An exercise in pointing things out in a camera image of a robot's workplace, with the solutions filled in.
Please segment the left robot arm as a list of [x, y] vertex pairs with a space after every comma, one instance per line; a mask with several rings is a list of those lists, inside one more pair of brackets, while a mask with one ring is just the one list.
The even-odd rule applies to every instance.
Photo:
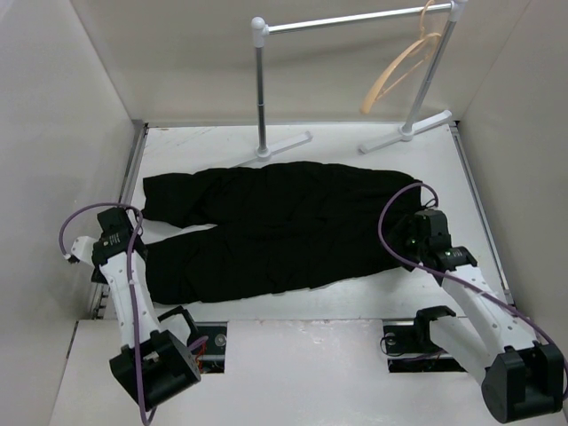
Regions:
[[121, 335], [111, 373], [141, 413], [151, 414], [201, 380], [192, 353], [201, 336], [186, 308], [155, 313], [146, 284], [147, 249], [127, 211], [113, 207], [97, 219], [101, 235], [92, 249], [92, 280], [109, 286]]

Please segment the black trousers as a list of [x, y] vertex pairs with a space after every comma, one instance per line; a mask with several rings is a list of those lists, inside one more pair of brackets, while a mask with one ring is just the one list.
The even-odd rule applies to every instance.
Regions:
[[177, 236], [147, 247], [159, 304], [220, 303], [319, 288], [397, 267], [382, 246], [422, 208], [415, 177], [290, 162], [146, 177], [143, 216]]

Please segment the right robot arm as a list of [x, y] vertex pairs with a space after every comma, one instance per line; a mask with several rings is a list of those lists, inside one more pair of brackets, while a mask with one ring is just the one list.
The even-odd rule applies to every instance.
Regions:
[[451, 355], [479, 384], [497, 422], [561, 411], [562, 352], [539, 342], [536, 327], [492, 291], [475, 257], [452, 243], [443, 212], [407, 215], [381, 242], [408, 271], [417, 268], [432, 276], [467, 318], [457, 319], [445, 306], [417, 312], [411, 337], [418, 349], [438, 347]]

